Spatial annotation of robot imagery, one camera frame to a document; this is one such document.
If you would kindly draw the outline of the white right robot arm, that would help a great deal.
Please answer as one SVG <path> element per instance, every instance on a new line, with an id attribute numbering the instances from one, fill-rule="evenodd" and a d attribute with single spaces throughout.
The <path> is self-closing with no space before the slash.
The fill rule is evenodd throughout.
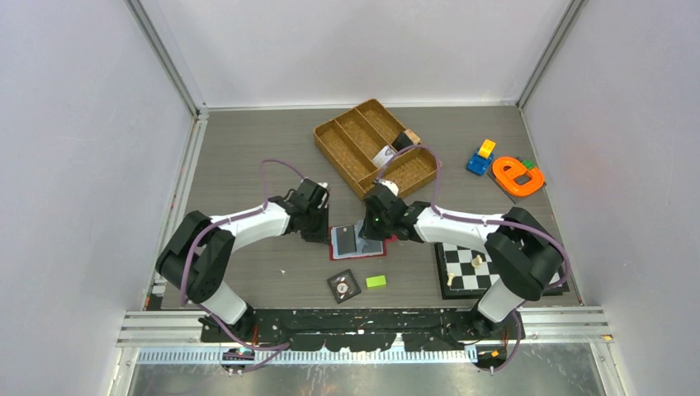
<path id="1" fill-rule="evenodd" d="M 360 234 L 365 239 L 396 236 L 402 241 L 452 244 L 490 259 L 499 279 L 471 310 L 466 328 L 476 338 L 494 337 L 506 318 L 515 317 L 516 309 L 567 280 L 570 259 L 564 248 L 523 208 L 476 215 L 423 201 L 408 205 L 388 181 L 377 182 L 362 201 L 366 215 Z"/>

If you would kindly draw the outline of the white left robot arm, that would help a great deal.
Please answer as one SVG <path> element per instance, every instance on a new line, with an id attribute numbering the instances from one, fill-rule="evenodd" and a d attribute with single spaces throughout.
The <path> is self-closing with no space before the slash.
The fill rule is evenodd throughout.
<path id="1" fill-rule="evenodd" d="M 207 309 L 225 335 L 241 342 L 251 336 L 256 318 L 253 307 L 225 283 L 229 258 L 252 243 L 290 233 L 309 243 L 329 242 L 326 183 L 305 178 L 286 196 L 235 214 L 186 214 L 159 254 L 155 270 L 187 300 Z"/>

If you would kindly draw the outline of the red leather card holder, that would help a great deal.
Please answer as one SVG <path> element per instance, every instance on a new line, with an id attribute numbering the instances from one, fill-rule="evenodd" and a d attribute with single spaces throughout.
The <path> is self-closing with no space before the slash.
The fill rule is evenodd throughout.
<path id="1" fill-rule="evenodd" d="M 331 261 L 340 261 L 340 260 L 347 260 L 347 259 L 360 259 L 360 258 L 368 258 L 368 257 L 384 257 L 387 254 L 387 251 L 386 251 L 387 243 L 397 241 L 396 237 L 386 239 L 383 242 L 380 242 L 378 240 L 365 239 L 365 238 L 361 237 L 360 230 L 363 226 L 363 223 L 364 223 L 363 220 L 359 220 L 355 224 L 333 226 L 329 229 L 329 236 L 330 236 L 329 259 Z M 347 226 L 347 225 L 353 225 L 355 228 L 357 251 L 352 255 L 347 255 L 344 257 L 337 257 L 335 254 L 335 248 L 333 245 L 333 243 L 334 243 L 334 229 L 336 227 Z"/>

